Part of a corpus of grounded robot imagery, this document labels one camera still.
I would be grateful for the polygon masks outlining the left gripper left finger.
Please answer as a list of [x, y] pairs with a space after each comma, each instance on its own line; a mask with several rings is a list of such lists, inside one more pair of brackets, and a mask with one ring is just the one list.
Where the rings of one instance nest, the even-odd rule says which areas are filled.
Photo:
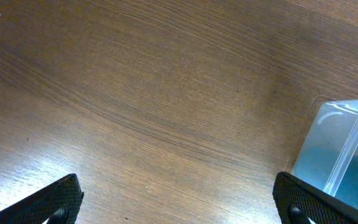
[[0, 211], [0, 223], [74, 223], [84, 198], [76, 174], [68, 174]]

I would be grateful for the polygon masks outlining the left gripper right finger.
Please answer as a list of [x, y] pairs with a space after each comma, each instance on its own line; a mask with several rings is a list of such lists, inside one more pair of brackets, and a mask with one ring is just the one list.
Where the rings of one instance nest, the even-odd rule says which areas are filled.
[[287, 172], [276, 175], [272, 195], [284, 224], [358, 224], [357, 209]]

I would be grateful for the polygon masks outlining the blue cup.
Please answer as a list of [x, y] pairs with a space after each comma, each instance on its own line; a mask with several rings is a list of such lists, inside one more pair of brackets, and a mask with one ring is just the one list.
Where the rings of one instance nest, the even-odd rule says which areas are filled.
[[[300, 153], [292, 174], [323, 190], [337, 161], [338, 152], [318, 147]], [[335, 197], [358, 209], [358, 156], [355, 155], [339, 185]]]

